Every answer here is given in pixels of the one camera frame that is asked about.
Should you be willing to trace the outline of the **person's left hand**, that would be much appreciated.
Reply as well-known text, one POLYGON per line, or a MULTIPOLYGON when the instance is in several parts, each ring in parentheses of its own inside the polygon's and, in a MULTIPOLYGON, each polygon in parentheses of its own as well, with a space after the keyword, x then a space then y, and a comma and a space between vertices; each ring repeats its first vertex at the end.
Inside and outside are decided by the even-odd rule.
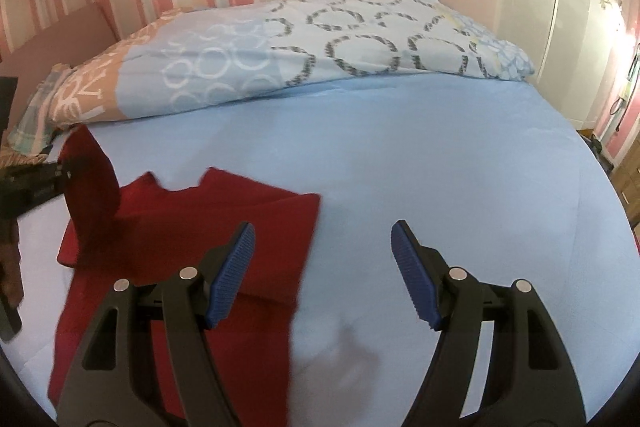
POLYGON ((21 253, 18 248, 20 231, 16 220, 1 222, 1 291, 12 309, 16 309, 24 298, 21 274, 21 253))

